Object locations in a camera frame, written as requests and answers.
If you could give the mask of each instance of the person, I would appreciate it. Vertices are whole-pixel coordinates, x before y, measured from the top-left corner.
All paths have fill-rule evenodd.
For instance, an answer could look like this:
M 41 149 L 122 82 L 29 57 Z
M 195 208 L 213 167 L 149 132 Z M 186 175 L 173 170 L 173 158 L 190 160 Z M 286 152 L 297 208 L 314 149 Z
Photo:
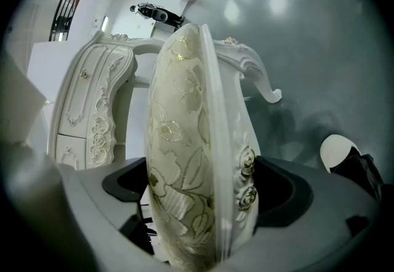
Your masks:
M 163 12 L 167 13 L 167 20 L 163 23 L 179 28 L 183 21 L 185 20 L 184 16 L 178 16 L 177 14 L 174 14 L 173 12 L 170 12 L 169 10 L 166 10 L 162 6 L 157 6 L 151 3 L 139 3 L 137 6 L 133 5 L 130 6 L 130 11 L 131 12 L 136 12 L 145 18 L 153 18 L 153 12 L 155 9 L 162 10 Z

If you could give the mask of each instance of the white carved scroll leg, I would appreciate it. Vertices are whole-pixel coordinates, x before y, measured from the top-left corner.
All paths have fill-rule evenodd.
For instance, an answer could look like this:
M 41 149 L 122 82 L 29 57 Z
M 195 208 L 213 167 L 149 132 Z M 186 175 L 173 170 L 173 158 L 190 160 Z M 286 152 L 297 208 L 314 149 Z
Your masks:
M 267 71 L 259 55 L 250 47 L 231 41 L 214 41 L 217 57 L 242 72 L 250 79 L 269 103 L 276 103 L 282 99 L 282 91 L 272 91 Z
M 282 99 L 282 91 L 280 89 L 272 91 L 270 80 L 268 79 L 268 74 L 264 66 L 259 66 L 258 68 L 255 66 L 249 67 L 243 74 L 245 78 L 250 79 L 254 83 L 267 102 L 277 103 Z

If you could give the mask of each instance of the dresser drawer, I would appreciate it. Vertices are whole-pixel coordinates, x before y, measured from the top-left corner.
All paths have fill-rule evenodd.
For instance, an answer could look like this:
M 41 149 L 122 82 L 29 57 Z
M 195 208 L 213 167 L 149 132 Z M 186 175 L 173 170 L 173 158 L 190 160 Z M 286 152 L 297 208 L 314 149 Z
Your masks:
M 109 164 L 114 158 L 116 139 L 112 101 L 115 93 L 130 77 L 133 67 L 134 55 L 132 49 L 127 47 L 117 47 L 103 67 L 90 109 L 86 134 L 86 168 Z
M 58 130 L 60 134 L 86 138 L 93 95 L 104 64 L 118 56 L 113 52 L 115 48 L 110 44 L 94 44 L 79 59 L 65 98 Z
M 84 138 L 57 135 L 56 162 L 73 166 L 75 170 L 85 169 L 85 150 Z

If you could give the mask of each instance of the grey floor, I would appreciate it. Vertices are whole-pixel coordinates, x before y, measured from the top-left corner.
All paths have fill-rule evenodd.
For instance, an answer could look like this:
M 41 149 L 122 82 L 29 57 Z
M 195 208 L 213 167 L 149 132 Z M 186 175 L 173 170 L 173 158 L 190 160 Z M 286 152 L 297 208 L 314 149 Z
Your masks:
M 243 83 L 263 155 L 323 168 L 320 144 L 337 133 L 394 183 L 393 41 L 371 0 L 198 0 L 185 15 L 255 49 L 283 91 L 268 105 Z

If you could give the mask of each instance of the white wall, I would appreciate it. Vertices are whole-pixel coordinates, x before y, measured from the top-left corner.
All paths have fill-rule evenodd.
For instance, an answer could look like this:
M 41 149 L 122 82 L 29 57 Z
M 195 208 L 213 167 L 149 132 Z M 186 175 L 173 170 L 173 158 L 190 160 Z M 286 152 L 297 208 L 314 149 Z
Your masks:
M 182 14 L 187 4 L 186 0 L 115 0 L 108 10 L 108 31 L 113 34 L 125 33 L 132 38 L 149 38 L 154 20 L 144 19 L 141 15 L 130 11 L 131 5 L 141 2 L 161 5 L 177 15 Z
M 48 41 L 59 0 L 22 0 L 10 20 L 4 44 L 26 74 L 33 44 Z
M 86 43 L 100 29 L 113 0 L 80 0 L 71 23 L 68 41 Z

